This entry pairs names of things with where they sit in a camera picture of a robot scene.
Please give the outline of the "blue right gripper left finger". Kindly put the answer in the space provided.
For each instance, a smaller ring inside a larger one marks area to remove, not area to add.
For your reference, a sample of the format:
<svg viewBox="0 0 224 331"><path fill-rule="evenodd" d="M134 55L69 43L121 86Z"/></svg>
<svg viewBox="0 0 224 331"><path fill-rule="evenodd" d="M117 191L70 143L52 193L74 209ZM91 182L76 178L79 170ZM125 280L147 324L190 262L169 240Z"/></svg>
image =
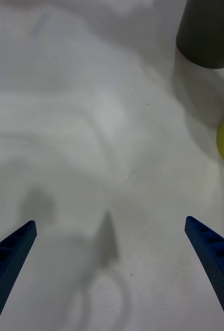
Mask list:
<svg viewBox="0 0 224 331"><path fill-rule="evenodd" d="M36 236L31 220L0 242L0 316Z"/></svg>

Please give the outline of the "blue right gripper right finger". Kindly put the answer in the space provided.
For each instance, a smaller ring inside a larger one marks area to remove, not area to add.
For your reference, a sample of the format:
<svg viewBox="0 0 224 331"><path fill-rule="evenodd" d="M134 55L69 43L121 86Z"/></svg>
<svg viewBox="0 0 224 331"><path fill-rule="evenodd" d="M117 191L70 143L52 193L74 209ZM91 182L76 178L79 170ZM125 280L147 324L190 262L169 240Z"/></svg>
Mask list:
<svg viewBox="0 0 224 331"><path fill-rule="evenodd" d="M224 238L192 216L186 218L185 233L224 311Z"/></svg>

